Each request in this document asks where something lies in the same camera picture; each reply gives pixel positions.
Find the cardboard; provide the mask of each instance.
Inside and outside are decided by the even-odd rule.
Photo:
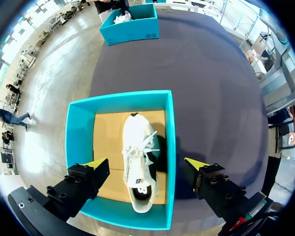
[[[130,203],[129,193],[127,186],[123,181],[124,170],[110,170],[110,174],[105,183],[99,189],[98,196],[108,198],[116,201]],[[154,204],[165,204],[166,192],[166,173],[157,172],[159,193],[155,198]]]
[[[161,111],[137,111],[149,120],[157,135],[165,136],[165,113]],[[129,115],[135,112],[96,114],[93,133],[94,160],[107,158],[110,175],[100,188],[98,196],[130,203],[127,187],[123,181],[122,131]],[[154,204],[165,204],[166,173],[157,172],[159,195]]]

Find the white sneaker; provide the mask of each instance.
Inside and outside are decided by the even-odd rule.
[[[160,151],[156,132],[139,113],[131,114],[123,126],[123,180],[138,213],[148,212],[158,195],[155,162]]]

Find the cable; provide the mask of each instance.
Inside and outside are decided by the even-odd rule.
[[[240,231],[241,229],[243,229],[245,226],[248,226],[252,223],[255,223],[256,221],[260,220],[260,219],[264,219],[270,216],[278,216],[280,214],[279,211],[272,211],[272,212],[267,212],[267,213],[263,213],[260,215],[256,215],[254,217],[252,217],[250,220],[247,220],[246,222],[242,223],[241,225],[239,225],[237,228],[227,232],[225,235],[223,236],[231,236],[235,233],[238,233],[238,231]]]

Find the turquoise shoe box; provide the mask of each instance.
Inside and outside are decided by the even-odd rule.
[[[89,199],[85,203],[81,209],[83,214],[96,220],[126,228],[140,230],[170,229],[176,176],[174,104],[170,90],[124,92],[71,102],[68,108],[65,131],[66,164],[67,167],[70,167],[75,163],[85,164],[93,161],[93,131],[96,114],[155,110],[165,111],[168,159],[165,205],[153,205],[147,213],[136,213],[131,203],[97,196],[94,200]]]
[[[132,21],[115,24],[120,10],[114,10],[103,23],[101,32],[108,46],[134,40],[159,38],[158,19],[153,4],[129,7]]]

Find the dark gray table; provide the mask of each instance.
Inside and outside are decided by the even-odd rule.
[[[172,91],[177,136],[172,228],[179,225],[184,233],[210,226],[203,221],[208,217],[212,224],[220,221],[183,180],[183,159],[219,163],[252,196],[266,172],[266,109],[251,65],[213,18],[172,10],[158,10],[158,18],[159,39],[104,44],[89,96]]]

